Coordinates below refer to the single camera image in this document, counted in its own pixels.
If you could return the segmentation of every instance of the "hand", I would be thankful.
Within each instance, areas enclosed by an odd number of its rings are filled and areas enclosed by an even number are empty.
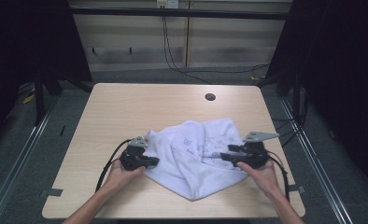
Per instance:
[[[105,184],[64,223],[91,223],[94,216],[111,196],[145,170],[146,167],[142,166],[133,171],[126,171],[119,160],[113,161]]]
[[[145,170],[146,167],[141,166],[133,171],[127,171],[123,168],[120,160],[115,160],[111,164],[106,183],[102,188],[108,188],[112,190],[113,193],[117,193],[120,189],[125,187],[132,178],[142,174]]]
[[[238,162],[236,165],[253,177],[257,186],[265,193],[266,196],[279,188],[274,163],[271,160],[257,170],[251,168],[242,161]]]

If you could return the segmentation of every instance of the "white cloth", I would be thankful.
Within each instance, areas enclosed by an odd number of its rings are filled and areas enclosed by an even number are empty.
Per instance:
[[[228,145],[243,145],[231,119],[206,122],[185,121],[146,135],[148,148],[144,155],[158,157],[159,164],[145,174],[190,200],[198,200],[230,187],[248,175],[220,153],[230,153]]]

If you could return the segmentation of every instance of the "black cord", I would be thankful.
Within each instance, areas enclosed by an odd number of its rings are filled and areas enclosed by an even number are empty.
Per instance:
[[[271,118],[271,120],[274,120],[274,121],[292,121],[294,119],[274,119],[274,118]]]
[[[283,128],[284,126],[288,125],[289,123],[290,123],[289,121],[286,121],[284,124],[282,124],[282,125],[278,126],[278,127],[276,128],[276,130],[279,130],[279,129]]]
[[[268,153],[270,153],[270,154],[274,155],[274,156],[279,160],[279,162],[280,162],[280,164],[282,165],[282,167],[284,168],[284,166],[283,166],[283,161],[282,161],[282,160],[277,156],[277,154],[275,154],[275,152],[268,151]]]
[[[303,129],[303,127],[305,125],[305,121],[306,121],[306,115],[307,115],[307,111],[308,111],[308,104],[309,104],[309,95],[307,93],[305,93],[304,105],[303,105],[303,109],[302,109],[302,115],[300,116],[300,120],[299,120],[298,130],[286,142],[284,142],[282,144],[282,147],[284,147],[286,144],[288,144],[295,137],[295,135]],[[292,131],[290,131],[288,133],[281,134],[279,137],[288,135],[291,132]]]
[[[283,168],[283,163],[278,162],[277,160],[275,160],[275,158],[273,158],[271,156],[269,156],[269,159],[274,161],[277,164],[277,166],[280,168],[280,171],[282,172],[286,199],[287,199],[287,201],[290,202],[289,179],[287,178],[286,170]]]
[[[289,131],[289,132],[286,132],[286,133],[283,133],[283,134],[281,134],[279,137],[284,137],[284,136],[286,136],[286,135],[289,135],[289,134],[291,134],[293,132],[293,130],[291,130],[291,131]]]
[[[162,20],[163,20],[163,51],[164,51],[164,59],[166,60],[166,63],[167,65],[170,67],[170,69],[172,69],[173,71],[175,72],[179,72],[180,74],[186,76],[186,77],[192,77],[192,78],[195,78],[195,79],[198,79],[206,84],[209,84],[211,85],[210,82],[204,80],[204,79],[201,79],[199,77],[194,77],[194,76],[190,76],[188,75],[187,73],[185,72],[182,72],[178,69],[178,67],[176,66],[175,64],[175,61],[173,60],[173,55],[172,55],[172,51],[170,50],[170,42],[169,42],[169,37],[167,35],[167,25],[166,25],[166,17],[162,17]],[[167,54],[166,54],[166,43],[167,43],[167,49],[168,49],[168,52],[169,52],[169,55],[170,55],[170,60],[172,61],[172,64],[174,67],[172,67],[172,65],[169,63],[169,60],[167,59]]]
[[[198,79],[198,80],[200,80],[200,81],[202,81],[204,83],[207,83],[209,85],[211,85],[210,82],[208,82],[208,81],[206,81],[204,79],[201,79],[199,77],[190,76],[190,75],[188,75],[188,73],[225,73],[225,74],[239,74],[239,73],[248,73],[248,72],[251,72],[251,73],[253,73],[253,76],[254,76],[254,71],[255,70],[261,69],[261,68],[269,65],[269,63],[257,64],[255,66],[253,66],[251,69],[243,70],[243,71],[214,71],[214,70],[182,71],[182,70],[180,70],[176,66],[175,61],[173,60],[172,51],[170,50],[170,42],[169,42],[169,37],[168,37],[168,34],[167,34],[166,17],[163,17],[163,49],[164,49],[164,58],[165,58],[166,63],[169,66],[170,69],[172,69],[175,72],[179,72],[180,74],[182,74],[182,75],[184,75],[186,77],[192,77],[192,78]],[[171,61],[172,64],[169,63],[169,60],[168,60],[168,57],[167,57],[167,53],[166,52],[169,53],[170,61]]]
[[[256,71],[257,69],[260,69],[260,68],[262,68],[262,67],[265,67],[266,65],[269,65],[269,63],[266,63],[266,64],[258,64],[258,65],[256,65],[256,66],[254,66],[253,67],[253,69],[251,69],[251,74],[252,74],[252,76],[251,76],[251,79],[252,79],[252,83],[251,83],[251,85],[252,86],[255,86],[256,85],[256,80],[257,80],[257,78],[256,78],[256,73],[254,72],[254,71]]]
[[[122,147],[122,146],[123,146],[123,144],[128,143],[128,142],[130,142],[130,141],[131,141],[130,139],[127,139],[127,140],[123,141],[123,142],[122,142],[122,143],[121,143],[121,144],[120,144],[120,145],[115,149],[115,151],[112,153],[112,155],[111,155],[110,159],[108,160],[108,162],[107,162],[107,164],[106,164],[105,168],[103,168],[103,172],[100,174],[99,181],[97,182],[96,190],[95,190],[94,192],[96,192],[97,190],[99,190],[99,189],[100,189],[100,187],[102,187],[103,179],[105,178],[105,175],[106,175],[106,173],[107,173],[107,170],[108,170],[108,168],[110,167],[110,165],[112,164],[112,162],[113,162],[113,161],[115,161],[115,160],[113,160],[113,159],[114,159],[114,157],[115,157],[115,154],[117,154],[118,150],[120,150],[120,147]]]

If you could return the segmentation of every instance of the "table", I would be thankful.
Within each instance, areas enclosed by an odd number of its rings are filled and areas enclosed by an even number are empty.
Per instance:
[[[216,96],[214,101],[205,98]],[[275,128],[259,88],[251,86],[112,84],[95,85],[53,184],[60,197],[49,196],[45,218],[66,218],[94,193],[99,175],[123,140],[144,136],[149,130],[178,125],[185,120],[230,118],[245,137],[248,132],[274,133]],[[285,163],[278,139],[264,142]],[[281,188],[283,179],[276,169]],[[304,205],[298,191],[290,193],[300,216]],[[111,198],[96,217],[102,218],[251,218],[276,217],[268,199],[252,178],[191,202],[160,186],[146,175],[134,179]]]

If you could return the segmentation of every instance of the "electrical outlet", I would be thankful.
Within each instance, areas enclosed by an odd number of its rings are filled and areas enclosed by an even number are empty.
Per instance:
[[[178,0],[167,0],[168,8],[178,8]]]
[[[167,0],[157,0],[157,8],[167,8]]]

